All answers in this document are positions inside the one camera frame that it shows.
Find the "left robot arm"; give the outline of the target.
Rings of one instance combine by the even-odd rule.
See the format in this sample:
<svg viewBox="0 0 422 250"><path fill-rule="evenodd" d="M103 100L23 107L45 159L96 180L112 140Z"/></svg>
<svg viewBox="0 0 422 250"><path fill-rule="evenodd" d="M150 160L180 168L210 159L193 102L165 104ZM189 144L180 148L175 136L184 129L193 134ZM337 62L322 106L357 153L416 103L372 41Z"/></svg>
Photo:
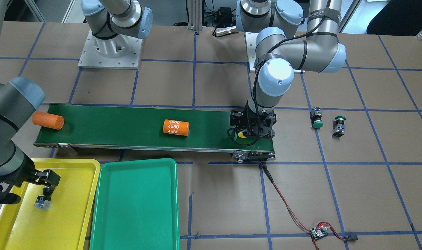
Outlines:
<svg viewBox="0 0 422 250"><path fill-rule="evenodd" d="M295 36L304 20L303 8L293 0L239 0L236 28L257 33L254 44L253 92L242 112L232 111L229 135L272 138L273 109L289 90L295 70L335 73L346 60L338 43L340 0L311 0L307 32Z"/></svg>

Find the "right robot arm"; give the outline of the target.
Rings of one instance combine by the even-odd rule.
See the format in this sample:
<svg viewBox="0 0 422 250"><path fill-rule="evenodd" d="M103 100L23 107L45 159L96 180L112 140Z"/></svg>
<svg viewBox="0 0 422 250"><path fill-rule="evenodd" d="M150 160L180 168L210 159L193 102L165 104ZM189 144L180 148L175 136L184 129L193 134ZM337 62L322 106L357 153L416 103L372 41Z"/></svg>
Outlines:
<svg viewBox="0 0 422 250"><path fill-rule="evenodd" d="M0 0L0 34L7 1ZM97 40L119 35L146 39L153 24L153 12L138 0L83 0L83 15ZM35 166L12 141L30 116L45 100L45 93L33 81L23 77L0 83L0 183L20 187L35 181Z"/></svg>

